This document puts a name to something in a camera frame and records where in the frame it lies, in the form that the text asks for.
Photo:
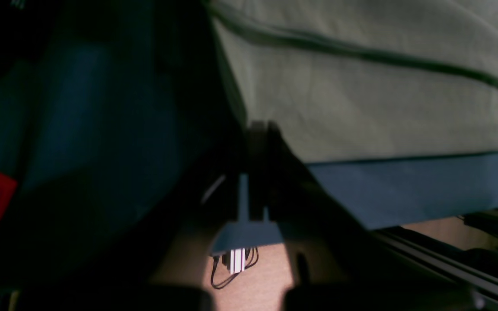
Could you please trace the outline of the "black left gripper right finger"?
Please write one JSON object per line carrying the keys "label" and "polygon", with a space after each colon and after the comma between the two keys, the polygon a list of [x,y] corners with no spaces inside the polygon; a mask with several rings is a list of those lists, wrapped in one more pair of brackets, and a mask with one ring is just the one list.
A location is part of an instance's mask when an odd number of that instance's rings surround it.
{"label": "black left gripper right finger", "polygon": [[285,303],[444,303],[448,283],[403,263],[316,181],[272,122],[248,130],[251,218],[269,211],[292,264]]}

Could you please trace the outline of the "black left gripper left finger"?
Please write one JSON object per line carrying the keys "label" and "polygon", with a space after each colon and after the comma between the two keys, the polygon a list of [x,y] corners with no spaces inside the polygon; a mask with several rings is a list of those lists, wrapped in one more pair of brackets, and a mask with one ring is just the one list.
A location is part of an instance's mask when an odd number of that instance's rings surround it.
{"label": "black left gripper left finger", "polygon": [[164,194],[126,198],[116,165],[111,191],[75,171],[12,206],[0,234],[0,291],[19,303],[211,303],[201,288],[215,235],[237,214],[246,131],[205,151]]}

